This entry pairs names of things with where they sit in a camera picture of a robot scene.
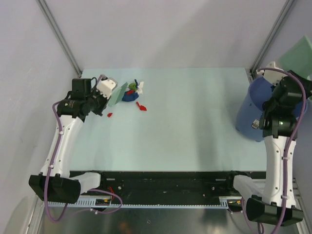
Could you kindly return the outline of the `green dustpan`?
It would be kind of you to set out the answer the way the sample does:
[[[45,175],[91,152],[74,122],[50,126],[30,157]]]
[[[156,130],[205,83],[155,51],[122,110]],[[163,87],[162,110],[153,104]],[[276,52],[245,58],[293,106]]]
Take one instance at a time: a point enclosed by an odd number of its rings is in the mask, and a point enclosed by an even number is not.
[[[293,71],[302,78],[308,79],[312,74],[312,42],[303,36],[292,48],[279,59],[280,68]]]

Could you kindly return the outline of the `colourful paper scrap pile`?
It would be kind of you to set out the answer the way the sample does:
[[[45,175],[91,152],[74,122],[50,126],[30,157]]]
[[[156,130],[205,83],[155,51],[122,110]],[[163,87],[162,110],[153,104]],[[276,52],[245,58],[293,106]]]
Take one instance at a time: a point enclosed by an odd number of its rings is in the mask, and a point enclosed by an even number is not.
[[[139,98],[140,94],[143,94],[144,82],[138,82],[136,79],[133,83],[128,85],[128,90],[124,92],[124,95],[121,99],[123,102],[133,102]]]

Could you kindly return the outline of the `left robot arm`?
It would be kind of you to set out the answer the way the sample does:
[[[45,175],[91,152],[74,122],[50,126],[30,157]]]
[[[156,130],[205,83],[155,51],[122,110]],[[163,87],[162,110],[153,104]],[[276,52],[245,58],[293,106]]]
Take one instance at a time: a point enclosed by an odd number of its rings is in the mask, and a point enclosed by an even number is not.
[[[108,183],[98,173],[70,176],[70,160],[77,136],[90,113],[98,116],[112,96],[117,82],[100,75],[96,83],[90,78],[75,78],[64,99],[53,105],[57,126],[47,159],[37,175],[31,175],[29,186],[42,201],[74,204],[90,189],[104,194]]]

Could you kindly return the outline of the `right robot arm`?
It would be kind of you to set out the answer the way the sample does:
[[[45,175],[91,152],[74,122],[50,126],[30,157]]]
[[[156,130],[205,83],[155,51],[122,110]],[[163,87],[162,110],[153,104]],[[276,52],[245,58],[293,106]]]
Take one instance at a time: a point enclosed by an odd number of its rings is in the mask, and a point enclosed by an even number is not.
[[[266,147],[266,180],[260,191],[251,177],[237,173],[226,181],[229,195],[241,194],[249,221],[274,225],[276,228],[301,222],[304,212],[296,207],[293,194],[293,152],[297,132],[304,116],[306,100],[312,95],[312,82],[292,70],[273,89],[262,105],[259,128]],[[299,117],[293,114],[302,103]]]

